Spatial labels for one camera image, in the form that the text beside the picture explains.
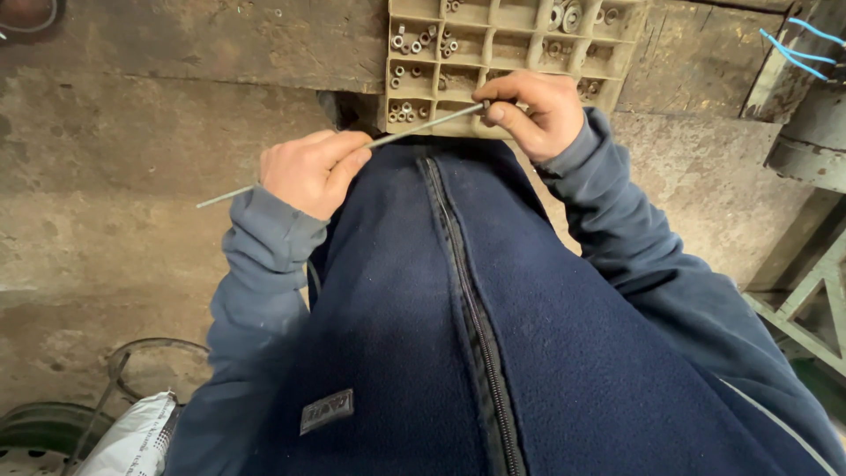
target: zipper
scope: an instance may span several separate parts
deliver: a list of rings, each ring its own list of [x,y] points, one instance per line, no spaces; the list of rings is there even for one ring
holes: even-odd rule
[[[455,219],[452,208],[447,205],[447,200],[444,197],[443,183],[440,180],[440,175],[435,170],[434,161],[430,158],[426,158],[426,169],[435,189],[437,204],[443,212],[444,221],[447,225],[447,233],[449,235],[449,242],[453,248],[453,257],[455,258],[455,265],[458,269],[461,291],[464,295],[467,308],[470,310],[470,321],[473,324],[476,334],[479,336],[479,347],[481,349],[482,361],[485,364],[485,377],[491,391],[497,427],[502,437],[505,467],[508,470],[508,476],[520,476],[520,464],[518,462],[519,449],[517,448],[517,441],[514,438],[514,432],[508,424],[508,409],[506,408],[503,397],[506,390],[503,388],[503,382],[497,378],[496,364],[493,357],[494,351],[491,340],[495,340],[496,338],[493,335],[488,335],[482,328],[479,306],[470,289],[470,272],[464,260],[464,249],[462,249],[458,241],[458,233],[460,233],[460,230],[456,230],[458,220]]]

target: jacket sleeve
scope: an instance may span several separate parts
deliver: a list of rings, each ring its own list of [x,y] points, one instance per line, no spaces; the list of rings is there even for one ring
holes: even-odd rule
[[[735,283],[685,254],[664,212],[629,181],[629,151],[613,142],[601,113],[586,109],[574,144],[537,170],[564,203],[583,258],[673,348],[775,414],[846,474],[843,448],[825,411]]]
[[[309,316],[298,289],[327,222],[260,186],[236,197],[229,213],[222,243],[229,273],[211,299],[206,337],[213,374],[179,417],[166,474],[239,474]]]

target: fleece jacket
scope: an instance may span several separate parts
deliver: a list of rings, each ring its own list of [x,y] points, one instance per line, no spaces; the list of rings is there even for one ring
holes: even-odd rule
[[[845,473],[819,403],[599,112],[537,173],[581,257],[500,141],[385,146],[331,223],[236,198],[214,374],[166,473]]]

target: dirty floor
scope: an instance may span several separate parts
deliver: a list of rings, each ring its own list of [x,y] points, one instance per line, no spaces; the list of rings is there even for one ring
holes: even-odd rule
[[[741,286],[810,193],[761,167],[777,126],[631,113],[613,125],[687,250]],[[203,342],[228,219],[194,205],[249,184],[263,147],[328,126],[308,90],[0,69],[0,412],[94,406],[106,357],[128,341]],[[133,357],[126,374],[184,394],[206,376],[180,351]],[[127,407],[114,396],[107,410]]]

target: hand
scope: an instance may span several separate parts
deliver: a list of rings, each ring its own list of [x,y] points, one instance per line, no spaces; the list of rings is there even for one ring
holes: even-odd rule
[[[579,135],[585,116],[572,78],[514,71],[473,92],[476,102],[515,97],[529,105],[529,115],[508,102],[495,102],[485,119],[507,130],[532,162],[554,158]]]
[[[343,203],[353,177],[370,160],[364,132],[321,130],[261,153],[261,184],[279,200],[319,220]]]

